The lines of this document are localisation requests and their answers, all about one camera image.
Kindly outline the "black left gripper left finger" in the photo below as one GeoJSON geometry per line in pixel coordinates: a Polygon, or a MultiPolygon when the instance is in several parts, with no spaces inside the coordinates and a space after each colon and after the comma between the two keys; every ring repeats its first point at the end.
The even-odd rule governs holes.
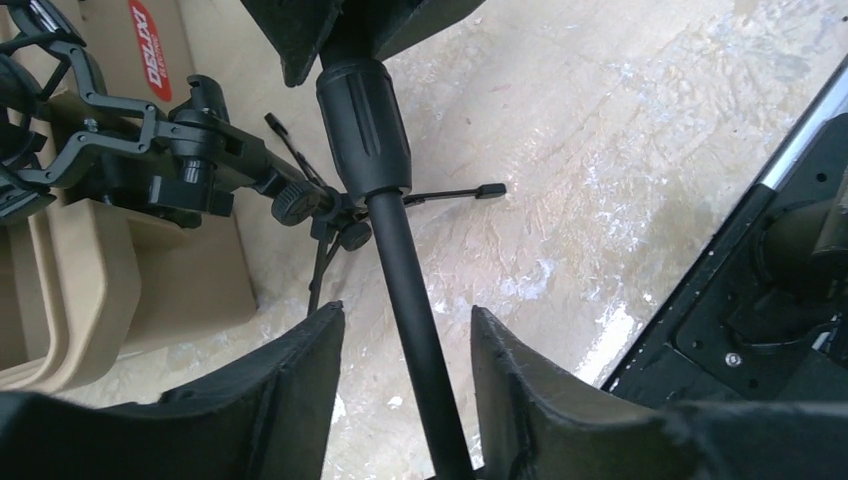
{"type": "Polygon", "coordinates": [[[317,479],[345,314],[331,302],[281,337],[150,404],[94,409],[1,397],[5,479],[317,479]]]}

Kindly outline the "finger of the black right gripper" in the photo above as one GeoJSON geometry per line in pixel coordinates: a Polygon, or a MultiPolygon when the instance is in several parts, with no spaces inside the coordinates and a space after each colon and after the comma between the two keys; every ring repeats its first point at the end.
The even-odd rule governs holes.
{"type": "Polygon", "coordinates": [[[242,0],[242,5],[277,52],[284,84],[308,77],[342,11],[342,0],[242,0]]]}
{"type": "Polygon", "coordinates": [[[386,60],[465,19],[484,0],[370,2],[372,54],[386,60]]]}

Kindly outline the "black tripod shock mount stand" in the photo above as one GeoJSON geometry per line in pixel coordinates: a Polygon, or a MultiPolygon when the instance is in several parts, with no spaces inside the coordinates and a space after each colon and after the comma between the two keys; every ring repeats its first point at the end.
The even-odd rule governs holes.
{"type": "Polygon", "coordinates": [[[22,121],[3,125],[3,220],[22,220],[44,209],[55,189],[75,186],[99,156],[110,154],[151,165],[133,184],[135,207],[178,213],[189,228],[203,214],[229,215],[240,188],[270,198],[272,215],[282,225],[311,220],[319,243],[311,304],[319,300],[324,272],[337,250],[376,241],[366,205],[356,203],[344,183],[342,190],[330,187],[302,154],[284,161],[258,137],[234,127],[222,90],[211,78],[191,76],[189,99],[170,112],[147,100],[110,95],[79,31],[53,3],[10,1],[7,9],[19,32],[1,45],[1,102],[22,121]],[[75,77],[85,104],[99,113],[137,119],[140,128],[135,137],[84,128],[39,167],[35,154],[43,137],[30,123],[48,118],[48,99],[67,74],[75,77]]]}

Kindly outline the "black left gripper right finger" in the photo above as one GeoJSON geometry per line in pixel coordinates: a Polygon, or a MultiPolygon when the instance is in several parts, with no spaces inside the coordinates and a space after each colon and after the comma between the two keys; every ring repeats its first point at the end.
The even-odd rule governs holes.
{"type": "Polygon", "coordinates": [[[847,407],[683,402],[652,409],[605,393],[471,312],[487,479],[843,479],[847,407]]]}

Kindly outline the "black round-base shock mount stand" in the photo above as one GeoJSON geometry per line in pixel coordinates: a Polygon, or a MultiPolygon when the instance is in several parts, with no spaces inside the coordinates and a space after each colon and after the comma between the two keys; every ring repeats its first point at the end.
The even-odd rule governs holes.
{"type": "Polygon", "coordinates": [[[317,98],[337,172],[365,204],[435,473],[471,479],[455,397],[423,280],[403,196],[411,152],[384,65],[366,45],[337,39],[321,51],[317,98]]]}

